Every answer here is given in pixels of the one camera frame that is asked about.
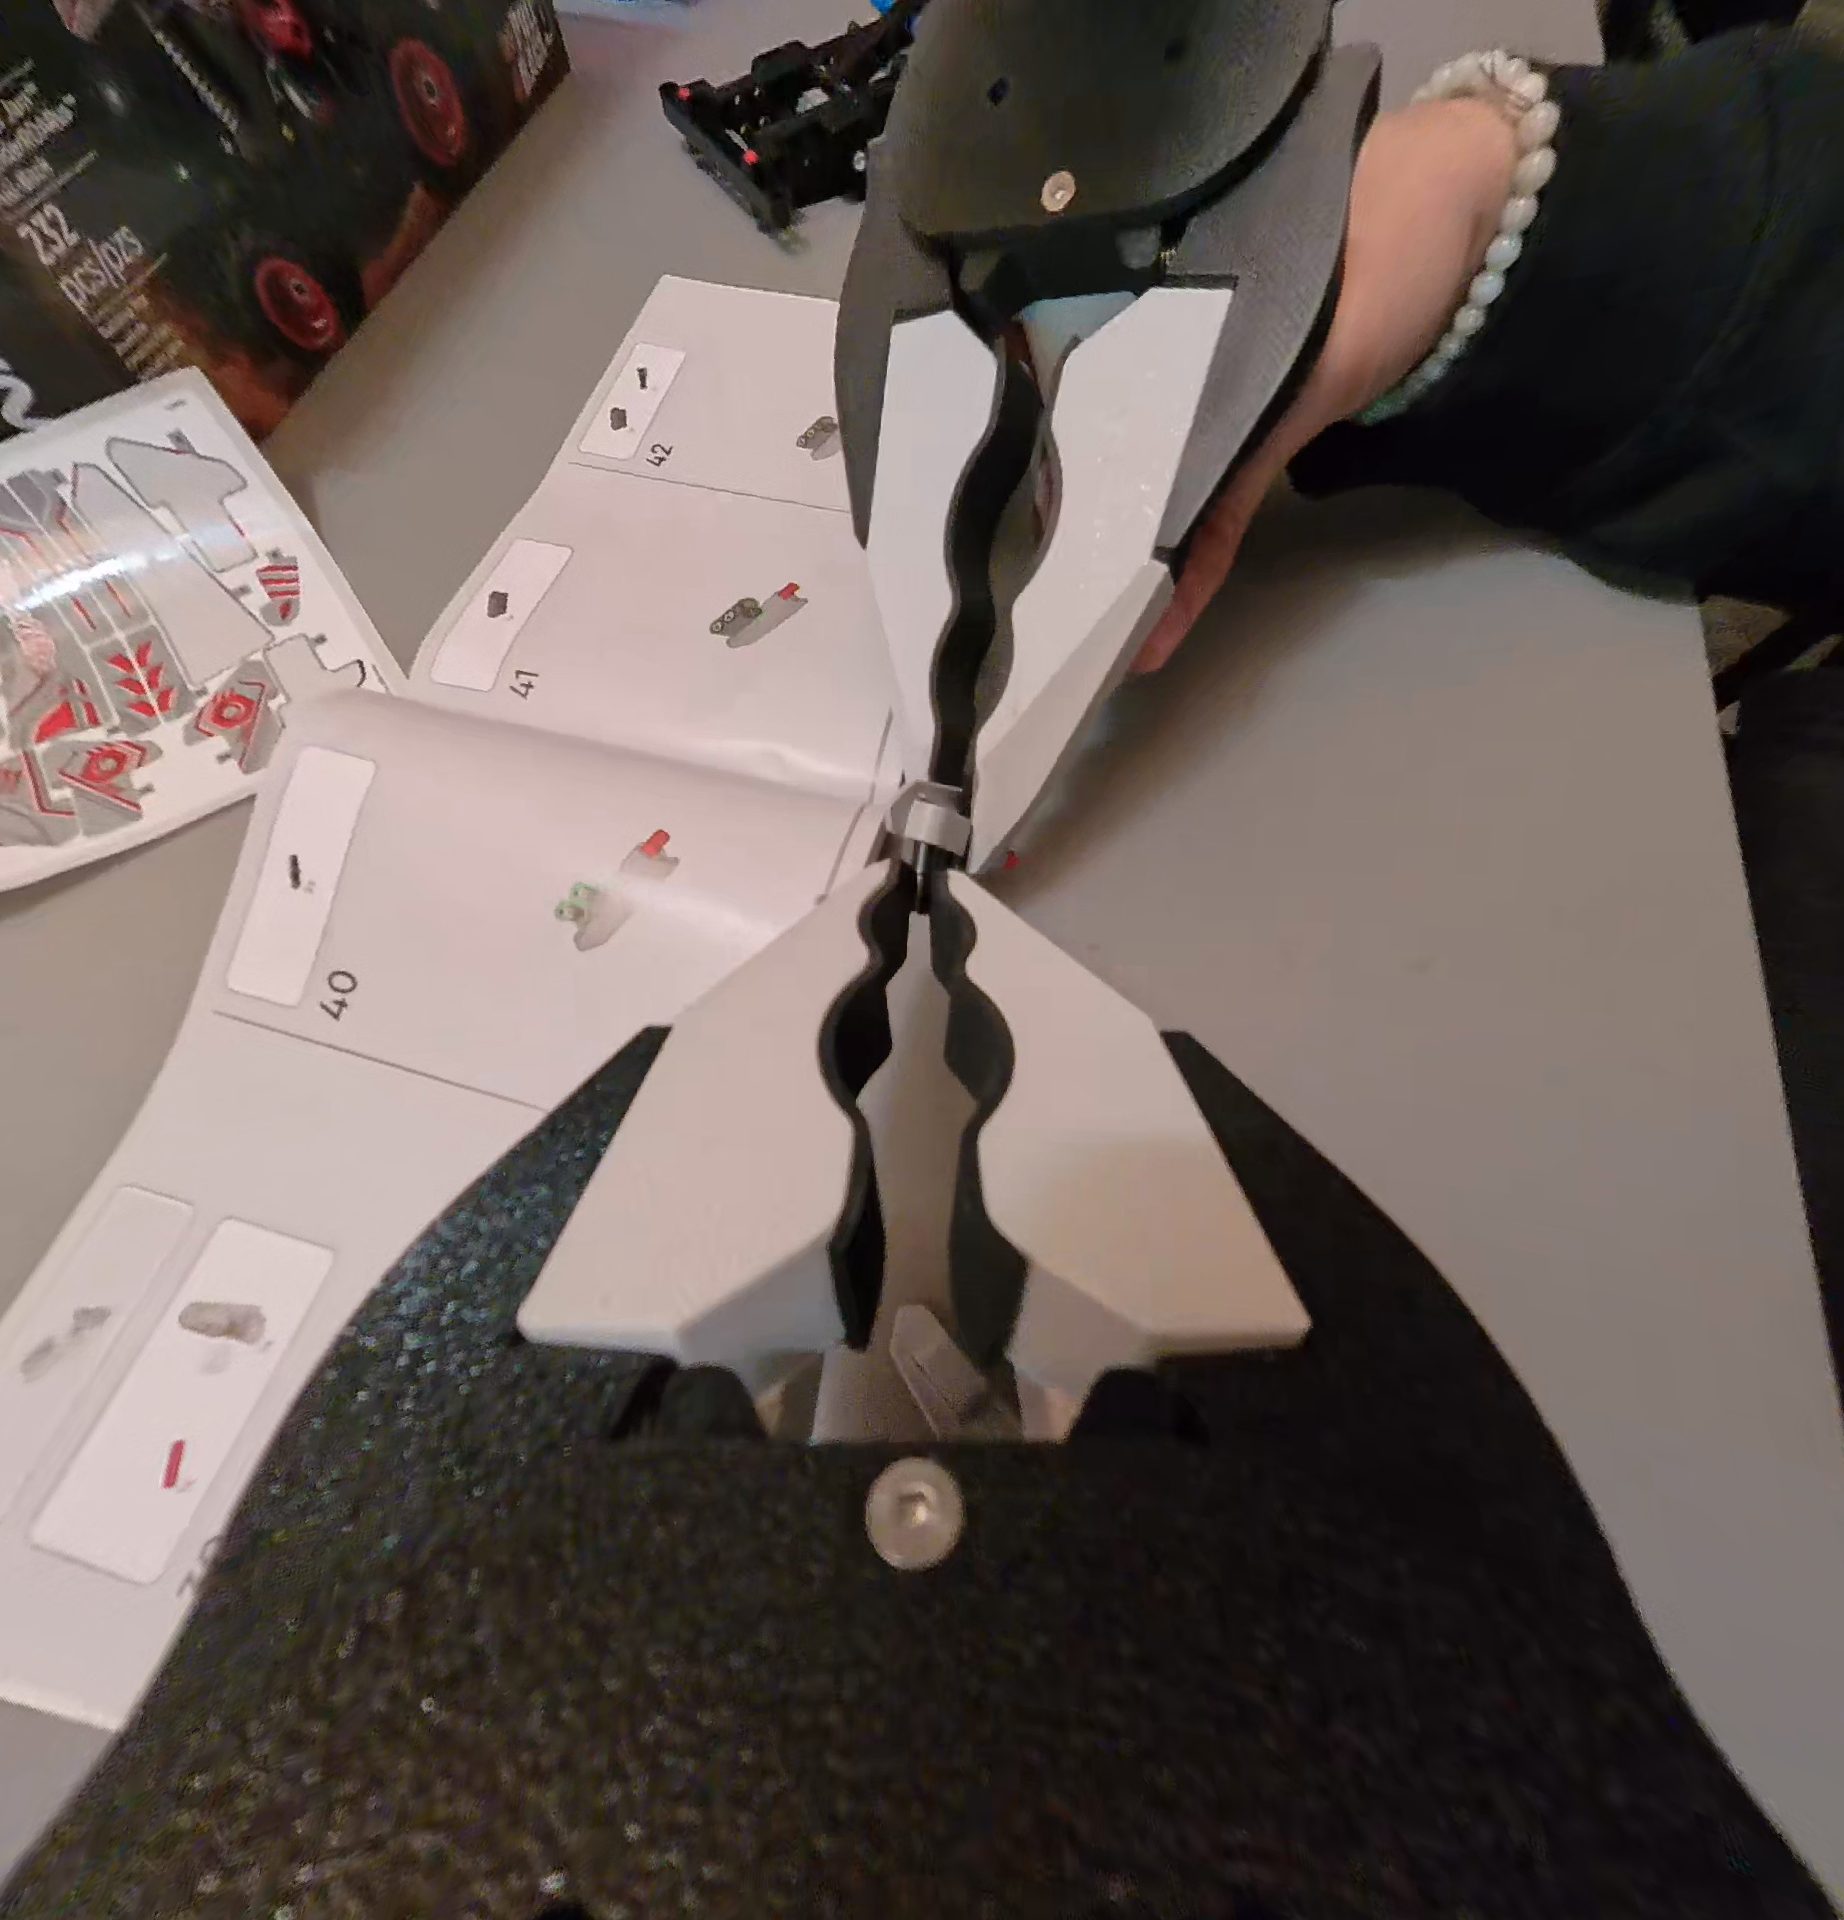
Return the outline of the black brick truck chassis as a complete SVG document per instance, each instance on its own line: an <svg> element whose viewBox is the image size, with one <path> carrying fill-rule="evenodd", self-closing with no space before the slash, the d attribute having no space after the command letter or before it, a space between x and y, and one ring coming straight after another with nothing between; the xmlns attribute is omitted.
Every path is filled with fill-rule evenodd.
<svg viewBox="0 0 1844 1920"><path fill-rule="evenodd" d="M765 235L825 202L862 202L868 147L885 130L922 2L877 3L816 44L789 39L726 82L665 82L658 99L694 166Z"/></svg>

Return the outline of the grey desk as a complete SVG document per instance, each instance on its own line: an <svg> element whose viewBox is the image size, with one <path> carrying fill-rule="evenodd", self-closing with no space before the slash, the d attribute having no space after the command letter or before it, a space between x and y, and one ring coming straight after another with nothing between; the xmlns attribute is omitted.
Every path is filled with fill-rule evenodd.
<svg viewBox="0 0 1844 1920"><path fill-rule="evenodd" d="M839 283L660 79L850 3L618 8L267 441L409 660L662 273ZM1462 1292L1707 1729L1844 1897L1844 1424L1699 622L1427 494L1278 499L1010 884Z"/></svg>

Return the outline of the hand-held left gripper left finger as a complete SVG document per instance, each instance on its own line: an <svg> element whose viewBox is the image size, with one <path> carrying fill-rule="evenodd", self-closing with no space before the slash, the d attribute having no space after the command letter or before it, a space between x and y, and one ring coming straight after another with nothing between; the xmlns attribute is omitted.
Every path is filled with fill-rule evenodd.
<svg viewBox="0 0 1844 1920"><path fill-rule="evenodd" d="M910 869L863 869L671 1022L522 1335L729 1374L866 1347L885 1228L862 1092L912 908Z"/></svg>

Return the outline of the person's black clothed body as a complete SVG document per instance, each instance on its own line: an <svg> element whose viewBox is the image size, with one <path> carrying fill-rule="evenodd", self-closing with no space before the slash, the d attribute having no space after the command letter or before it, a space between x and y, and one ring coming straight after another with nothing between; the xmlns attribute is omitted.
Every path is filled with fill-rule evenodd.
<svg viewBox="0 0 1844 1920"><path fill-rule="evenodd" d="M1713 703L1844 1419L1844 616L1783 616Z"/></svg>

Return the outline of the person's right forearm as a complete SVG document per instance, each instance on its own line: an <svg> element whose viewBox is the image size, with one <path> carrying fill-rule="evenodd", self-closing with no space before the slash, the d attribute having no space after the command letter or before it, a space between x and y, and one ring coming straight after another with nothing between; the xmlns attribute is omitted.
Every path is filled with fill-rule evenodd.
<svg viewBox="0 0 1844 1920"><path fill-rule="evenodd" d="M1844 616L1844 49L1555 63L1558 171L1478 343L1294 460L1442 489L1599 575Z"/></svg>

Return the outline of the grey brick with red axle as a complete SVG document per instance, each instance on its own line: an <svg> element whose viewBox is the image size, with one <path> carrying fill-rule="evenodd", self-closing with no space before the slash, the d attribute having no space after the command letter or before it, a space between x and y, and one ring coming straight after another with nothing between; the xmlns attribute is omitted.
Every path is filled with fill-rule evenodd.
<svg viewBox="0 0 1844 1920"><path fill-rule="evenodd" d="M907 875L910 911L927 915L948 874L974 872L993 879L1013 872L1019 852L993 852L972 863L974 825L966 791L937 780L910 780L885 807L889 855Z"/></svg>

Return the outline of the red grey sticker sheet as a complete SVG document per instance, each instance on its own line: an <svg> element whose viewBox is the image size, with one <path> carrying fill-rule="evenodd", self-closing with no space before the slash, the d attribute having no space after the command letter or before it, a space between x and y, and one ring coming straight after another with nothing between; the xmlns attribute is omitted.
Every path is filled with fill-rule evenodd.
<svg viewBox="0 0 1844 1920"><path fill-rule="evenodd" d="M302 707L406 687L198 369L0 441L0 896L240 804Z"/></svg>

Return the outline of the person's right hand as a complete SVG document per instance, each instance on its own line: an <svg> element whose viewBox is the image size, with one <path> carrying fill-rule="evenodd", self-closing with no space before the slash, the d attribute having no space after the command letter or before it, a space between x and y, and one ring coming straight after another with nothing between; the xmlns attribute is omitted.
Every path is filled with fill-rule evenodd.
<svg viewBox="0 0 1844 1920"><path fill-rule="evenodd" d="M1481 269L1520 157L1509 111L1479 98L1416 102L1373 120L1352 177L1328 333L1299 392L1212 499L1131 673L1173 657L1294 457L1387 395L1438 345Z"/></svg>

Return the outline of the white instruction booklet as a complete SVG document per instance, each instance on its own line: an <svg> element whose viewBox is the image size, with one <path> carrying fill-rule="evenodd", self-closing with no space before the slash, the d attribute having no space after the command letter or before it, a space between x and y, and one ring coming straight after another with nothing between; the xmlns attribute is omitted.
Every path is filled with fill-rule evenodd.
<svg viewBox="0 0 1844 1920"><path fill-rule="evenodd" d="M0 1706L120 1725L386 1267L879 840L906 776L848 511L837 303L663 276L406 692L275 636L71 802L253 771L164 1067L0 1317Z"/></svg>

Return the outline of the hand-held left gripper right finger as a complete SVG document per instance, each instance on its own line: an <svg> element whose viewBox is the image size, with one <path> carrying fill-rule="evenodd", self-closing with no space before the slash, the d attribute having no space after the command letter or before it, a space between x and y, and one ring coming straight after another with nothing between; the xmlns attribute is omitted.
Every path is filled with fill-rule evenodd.
<svg viewBox="0 0 1844 1920"><path fill-rule="evenodd" d="M1309 1314L1153 1020L966 874L936 878L929 936L974 1101L948 1259L975 1363L1112 1374L1299 1343Z"/></svg>

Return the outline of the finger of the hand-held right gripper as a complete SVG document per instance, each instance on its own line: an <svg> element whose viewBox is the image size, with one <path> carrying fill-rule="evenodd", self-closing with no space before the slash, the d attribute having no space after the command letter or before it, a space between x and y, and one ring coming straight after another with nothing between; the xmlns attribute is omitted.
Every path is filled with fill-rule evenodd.
<svg viewBox="0 0 1844 1920"><path fill-rule="evenodd" d="M978 733L972 872L1001 866L1169 596L1157 548L1232 300L1227 286L1153 287L1059 363L1053 515Z"/></svg>
<svg viewBox="0 0 1844 1920"><path fill-rule="evenodd" d="M966 780L1006 497L992 441L1003 395L996 348L955 310L891 325L866 562L910 780Z"/></svg>

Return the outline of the black toy set box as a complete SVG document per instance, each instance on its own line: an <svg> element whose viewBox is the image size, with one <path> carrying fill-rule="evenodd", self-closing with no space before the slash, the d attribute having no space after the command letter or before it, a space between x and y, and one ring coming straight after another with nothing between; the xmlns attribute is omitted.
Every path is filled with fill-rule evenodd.
<svg viewBox="0 0 1844 1920"><path fill-rule="evenodd" d="M0 441L180 369L265 440L570 68L547 2L0 2Z"/></svg>

